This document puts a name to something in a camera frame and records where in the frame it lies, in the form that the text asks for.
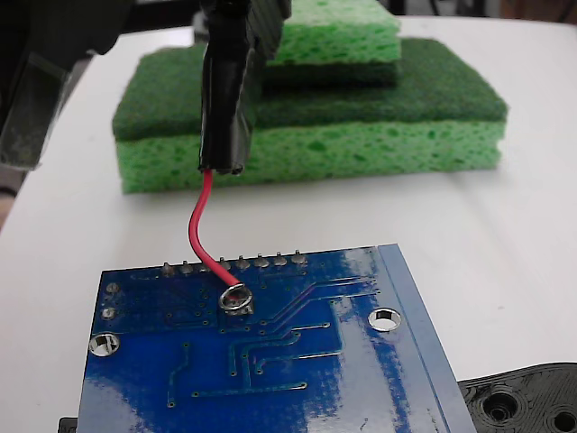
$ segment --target black plastic part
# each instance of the black plastic part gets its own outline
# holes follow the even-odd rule
[[[457,15],[460,16],[479,16],[486,17],[486,0],[458,0],[457,1]]]
[[[405,0],[390,0],[389,11],[394,15],[406,15],[407,2]]]
[[[133,0],[0,1],[0,160],[34,169],[69,73],[116,43]]]
[[[460,382],[478,433],[577,433],[577,364]]]
[[[289,0],[201,0],[210,35],[203,68],[200,170],[240,174],[262,72],[280,45]]]
[[[76,433],[78,418],[62,418],[58,424],[58,433]]]
[[[133,5],[122,33],[189,27],[200,10],[199,0],[170,0]]]

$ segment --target green sponge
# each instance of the green sponge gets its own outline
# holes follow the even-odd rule
[[[404,40],[402,50],[397,88],[264,98],[245,173],[215,184],[494,168],[505,103],[441,43]],[[113,123],[125,192],[200,186],[198,53],[152,54],[127,88]]]
[[[266,84],[393,84],[398,76],[394,60],[400,58],[398,30],[398,19],[375,0],[294,2]]]

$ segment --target stacked sponges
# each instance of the stacked sponges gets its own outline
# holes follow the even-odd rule
[[[216,185],[496,166],[507,107],[444,45],[400,41],[374,0],[293,4],[246,171]],[[125,192],[200,185],[203,51],[142,59],[114,118]]]

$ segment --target blue circuit board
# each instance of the blue circuit board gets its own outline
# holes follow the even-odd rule
[[[201,265],[103,272],[78,433],[475,431],[396,245],[294,258],[229,262],[240,317]]]

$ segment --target metal pin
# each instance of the metal pin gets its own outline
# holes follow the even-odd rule
[[[106,286],[106,291],[108,293],[118,293],[120,291],[120,286],[115,282],[111,282]]]
[[[185,275],[188,275],[190,273],[192,273],[194,271],[194,268],[192,267],[192,264],[189,264],[186,260],[184,262],[182,262],[182,267],[180,268],[180,270],[182,271],[182,273],[184,273]]]
[[[295,255],[293,255],[290,260],[294,263],[294,264],[303,264],[307,261],[307,258],[300,253],[299,250],[295,251]]]
[[[251,266],[251,264],[249,263],[248,260],[243,259],[243,257],[241,255],[238,256],[238,260],[236,261],[236,267],[238,269],[246,269],[249,266]]]
[[[220,263],[220,265],[224,268],[225,271],[230,271],[231,270],[231,264],[229,262],[227,262],[224,257],[221,257],[220,260],[218,261]]]
[[[259,254],[257,258],[254,260],[254,265],[258,268],[266,268],[269,266],[269,261],[262,257],[262,254]]]
[[[104,320],[111,320],[116,317],[116,310],[112,307],[103,309],[100,315]]]
[[[284,266],[287,264],[287,259],[285,259],[280,252],[277,253],[277,256],[272,260],[275,266]]]
[[[174,268],[165,262],[162,265],[162,275],[164,275],[165,277],[171,277],[172,275],[174,275]]]

